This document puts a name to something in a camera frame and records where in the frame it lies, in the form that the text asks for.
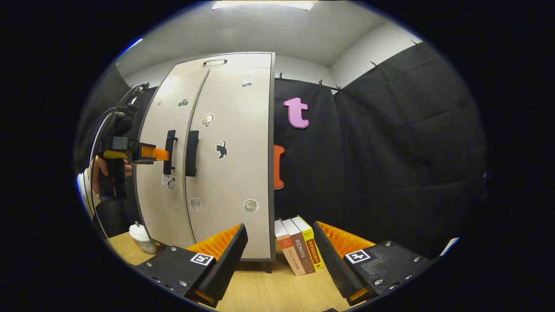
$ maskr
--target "sleeve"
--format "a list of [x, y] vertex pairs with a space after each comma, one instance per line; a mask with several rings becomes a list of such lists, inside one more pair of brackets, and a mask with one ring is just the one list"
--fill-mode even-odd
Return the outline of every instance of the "sleeve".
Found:
[[100, 203], [100, 196], [90, 189], [90, 181], [87, 170], [77, 176], [77, 188], [81, 196], [81, 201], [91, 220], [93, 219], [94, 208]]

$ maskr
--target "wooden table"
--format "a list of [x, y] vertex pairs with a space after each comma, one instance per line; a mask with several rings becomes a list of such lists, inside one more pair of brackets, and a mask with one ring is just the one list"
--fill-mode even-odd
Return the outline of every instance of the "wooden table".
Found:
[[[144, 252], [129, 233], [110, 238], [113, 248], [130, 264], [138, 265], [154, 255]], [[216, 307], [220, 312], [272, 311], [322, 312], [330, 308], [344, 311], [347, 300], [335, 287], [327, 268], [295, 276], [276, 242], [276, 261], [266, 273], [258, 263], [240, 262]]]

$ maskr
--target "hand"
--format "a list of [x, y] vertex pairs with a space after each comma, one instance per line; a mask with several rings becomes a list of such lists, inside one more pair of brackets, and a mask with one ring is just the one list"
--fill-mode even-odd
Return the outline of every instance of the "hand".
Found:
[[[125, 173], [125, 177], [130, 177], [132, 174], [132, 168], [131, 165], [127, 164], [127, 159], [123, 160], [124, 162], [124, 173]], [[100, 195], [100, 171], [102, 171], [102, 174], [104, 175], [108, 175], [108, 167], [106, 166], [106, 161], [98, 156], [96, 156], [94, 158], [94, 169], [93, 169], [93, 191], [96, 194]]]

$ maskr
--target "cup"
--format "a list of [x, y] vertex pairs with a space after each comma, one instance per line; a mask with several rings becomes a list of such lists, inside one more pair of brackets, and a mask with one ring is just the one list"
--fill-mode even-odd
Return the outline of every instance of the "cup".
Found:
[[137, 246], [140, 246], [146, 253], [155, 254], [158, 251], [157, 246], [148, 238], [147, 230], [144, 226], [135, 222], [129, 227], [129, 235]]

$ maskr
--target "white cabinet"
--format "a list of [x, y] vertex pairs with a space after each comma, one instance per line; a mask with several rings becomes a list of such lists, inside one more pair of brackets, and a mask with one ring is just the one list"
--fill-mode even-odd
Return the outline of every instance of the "white cabinet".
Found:
[[[244, 223], [249, 242], [242, 260], [275, 259], [274, 58], [206, 57], [177, 64], [162, 82], [139, 141], [164, 148], [168, 131], [175, 130], [175, 190], [162, 184], [163, 162], [135, 172], [139, 210], [152, 239], [187, 248]], [[198, 137], [196, 148], [189, 134]], [[187, 166], [196, 170], [186, 172]]]

